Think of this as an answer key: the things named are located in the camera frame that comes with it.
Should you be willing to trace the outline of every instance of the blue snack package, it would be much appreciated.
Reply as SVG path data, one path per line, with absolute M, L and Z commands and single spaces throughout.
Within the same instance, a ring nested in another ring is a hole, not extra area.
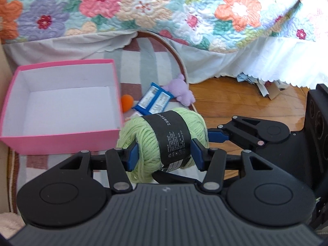
M 172 94 L 152 82 L 145 95 L 133 108 L 143 115 L 160 113 L 172 98 L 174 98 Z

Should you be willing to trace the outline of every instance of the orange flower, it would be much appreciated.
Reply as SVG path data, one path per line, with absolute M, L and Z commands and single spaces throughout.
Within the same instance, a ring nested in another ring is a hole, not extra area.
M 226 5 L 219 5 L 214 12 L 218 19 L 232 20 L 233 28 L 242 31 L 247 24 L 256 28 L 260 24 L 261 3 L 258 0 L 224 0 Z
M 14 21 L 22 13 L 23 5 L 20 1 L 14 0 L 7 3 L 7 0 L 0 0 L 0 38 L 1 43 L 5 40 L 13 40 L 18 37 L 17 23 Z

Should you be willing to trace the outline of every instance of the orange ball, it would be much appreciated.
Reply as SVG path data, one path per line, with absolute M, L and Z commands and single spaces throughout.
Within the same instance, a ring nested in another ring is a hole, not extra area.
M 131 95 L 124 94 L 121 98 L 123 113 L 129 111 L 133 106 L 134 99 Z

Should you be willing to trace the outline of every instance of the beige fuzzy fabric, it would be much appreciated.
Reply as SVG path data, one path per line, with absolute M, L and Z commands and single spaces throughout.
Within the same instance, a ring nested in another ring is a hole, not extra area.
M 0 233 L 4 238 L 12 237 L 24 226 L 21 216 L 15 213 L 0 213 Z

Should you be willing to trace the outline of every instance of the gray ribbed panel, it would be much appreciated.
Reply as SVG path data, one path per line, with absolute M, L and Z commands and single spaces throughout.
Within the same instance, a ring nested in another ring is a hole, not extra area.
M 305 225 L 280 230 L 250 226 L 215 195 L 193 185 L 138 184 L 115 195 L 96 218 L 65 230 L 27 226 L 14 246 L 315 246 L 321 239 Z

